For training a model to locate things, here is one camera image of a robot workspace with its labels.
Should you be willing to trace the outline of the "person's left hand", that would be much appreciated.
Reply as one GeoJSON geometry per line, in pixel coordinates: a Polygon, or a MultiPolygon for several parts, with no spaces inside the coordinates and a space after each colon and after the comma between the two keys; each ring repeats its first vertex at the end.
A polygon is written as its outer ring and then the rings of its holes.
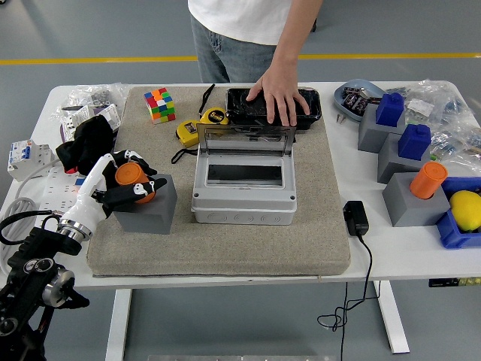
{"type": "Polygon", "coordinates": [[[298,91],[296,65],[271,65],[250,88],[246,100],[251,102],[260,94],[265,100],[270,124],[278,115],[282,126],[297,126],[296,105],[300,105],[305,114],[310,113],[309,105],[298,91]]]}

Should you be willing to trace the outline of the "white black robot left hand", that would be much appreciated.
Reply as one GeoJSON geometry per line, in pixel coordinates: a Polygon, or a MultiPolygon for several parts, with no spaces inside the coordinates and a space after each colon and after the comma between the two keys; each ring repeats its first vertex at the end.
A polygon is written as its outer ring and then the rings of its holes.
{"type": "Polygon", "coordinates": [[[57,232],[94,232],[114,208],[142,201],[167,184],[164,178],[155,179],[156,174],[157,171],[133,150],[103,155],[85,178],[75,204],[60,218],[57,232]],[[121,184],[115,175],[123,165],[138,166],[147,179],[121,184]]]}

